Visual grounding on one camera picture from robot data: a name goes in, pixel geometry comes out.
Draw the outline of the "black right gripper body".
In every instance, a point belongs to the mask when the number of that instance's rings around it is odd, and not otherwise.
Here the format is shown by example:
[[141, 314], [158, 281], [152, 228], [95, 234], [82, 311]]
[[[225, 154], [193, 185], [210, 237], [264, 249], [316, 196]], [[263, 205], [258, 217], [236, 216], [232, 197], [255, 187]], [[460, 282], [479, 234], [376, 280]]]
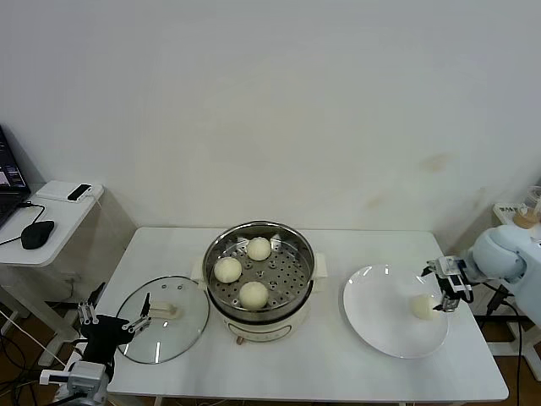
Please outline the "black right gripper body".
[[437, 277], [441, 297], [446, 295], [456, 300], [456, 308], [460, 304], [461, 295], [455, 291], [455, 285], [449, 277]]

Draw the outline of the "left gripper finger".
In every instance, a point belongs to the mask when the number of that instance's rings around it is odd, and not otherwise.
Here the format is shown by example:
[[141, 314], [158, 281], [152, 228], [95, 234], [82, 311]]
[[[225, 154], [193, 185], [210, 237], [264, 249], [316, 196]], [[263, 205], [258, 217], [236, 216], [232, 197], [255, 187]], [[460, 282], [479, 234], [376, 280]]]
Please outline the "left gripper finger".
[[99, 323], [96, 315], [96, 304], [101, 297], [101, 293], [105, 287], [105, 283], [101, 283], [94, 291], [90, 293], [88, 299], [79, 302], [78, 315], [81, 325], [97, 325]]
[[128, 332], [136, 332], [141, 328], [145, 328], [150, 324], [151, 318], [149, 317], [150, 312], [150, 293], [147, 293], [145, 296], [145, 301], [142, 306], [139, 318], [136, 321], [131, 322], [130, 324], [125, 324], [122, 326], [122, 329]]

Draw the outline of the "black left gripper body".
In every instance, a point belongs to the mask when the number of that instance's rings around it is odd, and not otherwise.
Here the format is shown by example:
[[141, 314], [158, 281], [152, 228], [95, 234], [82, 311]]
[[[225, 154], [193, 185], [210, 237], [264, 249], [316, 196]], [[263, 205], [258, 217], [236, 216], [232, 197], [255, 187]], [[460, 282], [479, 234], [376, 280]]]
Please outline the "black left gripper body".
[[98, 315], [95, 324], [84, 324], [81, 334], [87, 339], [83, 352], [83, 361], [87, 362], [111, 362], [117, 347], [130, 343], [134, 334], [124, 328], [129, 321], [108, 315]]

